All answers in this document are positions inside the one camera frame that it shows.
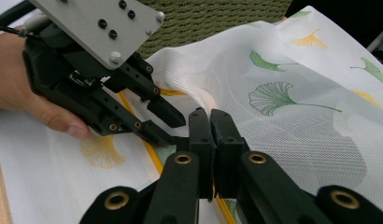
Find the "green ginkgo leaf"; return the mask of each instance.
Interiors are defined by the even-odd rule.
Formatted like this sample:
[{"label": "green ginkgo leaf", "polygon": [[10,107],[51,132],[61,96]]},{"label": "green ginkgo leaf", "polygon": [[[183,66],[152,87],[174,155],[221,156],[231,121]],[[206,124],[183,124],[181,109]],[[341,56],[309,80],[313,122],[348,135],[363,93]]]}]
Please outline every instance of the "green ginkgo leaf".
[{"label": "green ginkgo leaf", "polygon": [[297,18],[297,17],[302,17],[310,14],[311,11],[298,11],[295,14],[291,15],[290,18]]},{"label": "green ginkgo leaf", "polygon": [[255,51],[252,51],[249,54],[249,58],[252,60],[253,64],[256,66],[263,68],[263,69],[268,69],[272,71],[277,71],[277,72],[286,72],[286,70],[278,68],[280,65],[290,65],[290,64],[297,64],[297,63],[269,63],[265,61],[260,54],[258,54]]},{"label": "green ginkgo leaf", "polygon": [[378,69],[372,62],[365,58],[361,58],[363,62],[365,63],[365,67],[350,67],[352,68],[360,68],[371,74],[372,76],[376,77],[378,80],[380,80],[383,83],[383,73]]},{"label": "green ginkgo leaf", "polygon": [[[258,86],[255,91],[249,94],[249,104],[259,110],[265,116],[273,116],[274,111],[284,105],[308,105],[298,104],[294,102],[289,94],[288,89],[293,85],[287,82],[267,83]],[[325,105],[313,105],[341,112]]]}]

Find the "ginkgo leaf print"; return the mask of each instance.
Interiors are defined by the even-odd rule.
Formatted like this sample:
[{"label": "ginkgo leaf print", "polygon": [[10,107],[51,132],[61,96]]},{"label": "ginkgo leaf print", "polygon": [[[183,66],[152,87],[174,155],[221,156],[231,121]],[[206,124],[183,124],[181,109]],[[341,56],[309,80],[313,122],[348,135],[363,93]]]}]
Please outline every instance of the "ginkgo leaf print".
[{"label": "ginkgo leaf print", "polygon": [[365,59],[365,58],[361,58],[365,64],[365,67],[350,67],[351,69],[353,68],[359,68],[359,69],[363,69],[365,70],[366,72],[368,72],[370,75],[376,77],[378,80],[380,80],[382,83],[383,83],[383,73],[380,71],[380,69],[378,69],[372,62],[370,62],[369,60]]},{"label": "ginkgo leaf print", "polygon": [[277,72],[286,72],[286,70],[278,68],[280,65],[291,65],[291,64],[298,64],[298,63],[269,63],[265,61],[260,54],[258,54],[255,51],[252,51],[249,54],[249,58],[252,60],[253,64],[256,66],[263,68],[263,69],[268,69],[272,71],[277,71]]},{"label": "ginkgo leaf print", "polygon": [[354,92],[355,94],[361,96],[361,98],[363,98],[364,100],[370,102],[372,105],[375,105],[377,106],[378,108],[381,108],[380,104],[375,100],[375,98],[373,98],[372,95],[370,95],[369,93],[367,92],[362,92],[362,91],[352,91]]},{"label": "ginkgo leaf print", "polygon": [[106,169],[115,167],[125,161],[113,145],[114,136],[98,136],[92,134],[81,141],[81,153],[92,165]]},{"label": "ginkgo leaf print", "polygon": [[310,47],[319,47],[322,49],[327,49],[328,46],[326,46],[322,41],[320,41],[314,34],[318,32],[320,29],[314,31],[311,35],[308,35],[301,39],[292,39],[291,43],[297,46],[310,46]]},{"label": "ginkgo leaf print", "polygon": [[295,14],[291,15],[290,18],[303,17],[303,16],[306,16],[310,13],[311,13],[311,11],[298,11]]},{"label": "ginkgo leaf print", "polygon": [[[284,105],[310,105],[294,102],[288,93],[293,85],[287,82],[267,83],[258,86],[255,91],[249,94],[249,104],[259,110],[265,116],[273,116],[274,111]],[[325,105],[313,105],[341,112],[341,110]]]}]

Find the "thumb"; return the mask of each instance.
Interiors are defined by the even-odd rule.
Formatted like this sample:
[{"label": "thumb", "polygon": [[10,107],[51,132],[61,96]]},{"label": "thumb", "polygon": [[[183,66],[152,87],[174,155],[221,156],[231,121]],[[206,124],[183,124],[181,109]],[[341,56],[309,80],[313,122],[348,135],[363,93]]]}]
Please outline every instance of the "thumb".
[{"label": "thumb", "polygon": [[26,111],[52,130],[67,133],[77,139],[89,136],[90,129],[78,116],[42,96],[33,96]]}]

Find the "gray metal mounting plate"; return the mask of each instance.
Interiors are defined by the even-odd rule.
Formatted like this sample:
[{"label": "gray metal mounting plate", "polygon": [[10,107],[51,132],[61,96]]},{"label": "gray metal mounting plate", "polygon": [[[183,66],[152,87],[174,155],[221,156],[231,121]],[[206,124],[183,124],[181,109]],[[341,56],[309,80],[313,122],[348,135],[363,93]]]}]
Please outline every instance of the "gray metal mounting plate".
[{"label": "gray metal mounting plate", "polygon": [[[107,69],[121,66],[163,24],[163,13],[135,0],[30,0]],[[132,10],[135,17],[128,13]],[[105,20],[105,29],[98,25]],[[116,31],[115,39],[109,36]]]}]

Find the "screw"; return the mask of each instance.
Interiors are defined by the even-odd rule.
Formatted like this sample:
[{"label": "screw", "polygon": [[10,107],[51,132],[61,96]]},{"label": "screw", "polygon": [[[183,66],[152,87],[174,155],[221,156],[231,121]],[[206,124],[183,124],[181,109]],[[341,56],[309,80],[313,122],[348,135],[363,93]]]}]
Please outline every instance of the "screw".
[{"label": "screw", "polygon": [[109,60],[110,60],[111,62],[113,62],[113,63],[119,63],[120,60],[121,60],[121,54],[118,53],[118,52],[116,52],[116,51],[114,51],[114,52],[112,52],[112,53],[110,54],[110,58],[109,58]]},{"label": "screw", "polygon": [[119,7],[121,7],[122,9],[126,9],[127,3],[124,0],[121,0],[121,1],[119,1]]},{"label": "screw", "polygon": [[156,20],[159,21],[159,22],[163,22],[165,19],[165,14],[163,12],[159,12],[157,13],[156,15]]},{"label": "screw", "polygon": [[109,31],[109,36],[110,36],[110,38],[112,38],[112,39],[116,39],[116,37],[117,37],[117,32],[116,32],[115,30],[110,30],[110,31]]},{"label": "screw", "polygon": [[102,29],[105,29],[107,27],[107,22],[104,19],[99,20],[98,26]]},{"label": "screw", "polygon": [[133,20],[134,17],[135,17],[135,12],[132,11],[132,10],[130,10],[130,11],[128,12],[128,17],[129,17],[131,20]]}]

